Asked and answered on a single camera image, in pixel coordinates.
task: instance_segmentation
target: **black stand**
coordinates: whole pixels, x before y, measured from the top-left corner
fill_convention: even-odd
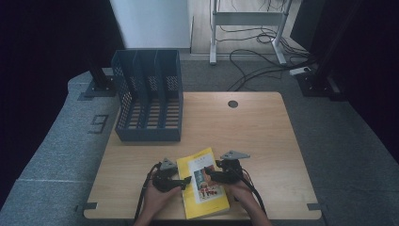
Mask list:
[[[340,92],[338,87],[335,85],[331,76],[332,70],[332,57],[336,52],[337,46],[340,40],[343,38],[343,34],[347,27],[352,22],[356,15],[362,0],[357,0],[345,19],[338,28],[332,38],[332,42],[327,48],[326,54],[320,61],[319,68],[316,72],[302,73],[296,76],[298,85],[302,90],[302,94],[308,97],[329,97],[331,100],[342,100],[344,99],[343,94]]]
[[[78,100],[90,101],[94,97],[114,97],[117,92],[113,83],[113,76],[105,75],[103,69],[94,62],[89,51],[85,51],[84,58],[93,80],[88,85],[86,92],[80,94]]]

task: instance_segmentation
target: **dark background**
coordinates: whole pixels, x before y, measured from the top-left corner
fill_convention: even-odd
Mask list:
[[[38,149],[89,53],[110,67],[123,49],[108,0],[1,2],[1,197]]]
[[[348,101],[398,160],[398,7],[394,1],[363,2],[332,61]],[[99,66],[110,67],[111,57],[123,44],[108,0],[0,4],[3,205],[62,108],[68,81],[88,71],[85,53]],[[346,11],[331,10],[325,17]],[[333,27],[321,27],[316,30],[320,37],[333,32]]]

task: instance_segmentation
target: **power strip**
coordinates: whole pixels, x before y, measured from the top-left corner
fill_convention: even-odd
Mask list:
[[[298,74],[301,74],[301,73],[308,73],[308,72],[310,72],[310,71],[311,71],[310,68],[308,68],[308,67],[303,67],[303,68],[298,68],[298,69],[290,70],[290,75],[291,75],[291,76],[295,76],[295,75],[298,75]]]

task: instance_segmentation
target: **gray carpet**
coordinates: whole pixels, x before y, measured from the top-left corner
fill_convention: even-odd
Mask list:
[[[246,73],[267,66],[240,61]],[[229,61],[182,61],[184,91],[225,91],[241,77]],[[273,73],[249,81],[245,91],[278,91],[290,116],[324,218],[273,220],[275,225],[399,225],[399,166],[347,102],[303,97],[294,77]],[[126,225],[126,220],[83,217],[119,108],[118,97],[78,101],[91,81],[73,78],[64,107],[0,213],[0,225]],[[184,221],[154,225],[186,225]],[[190,225],[248,225],[190,221]]]

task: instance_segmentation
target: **white object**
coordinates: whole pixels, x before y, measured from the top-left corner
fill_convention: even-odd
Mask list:
[[[227,160],[235,160],[235,159],[249,158],[249,157],[250,157],[249,154],[239,153],[236,151],[229,151],[220,156],[221,159],[227,159]]]
[[[126,49],[190,48],[187,0],[110,0]]]
[[[295,75],[297,75],[297,74],[308,73],[308,72],[310,72],[310,71],[311,71],[311,69],[308,68],[308,67],[298,68],[298,69],[290,70],[290,75],[291,75],[291,76],[295,76]]]

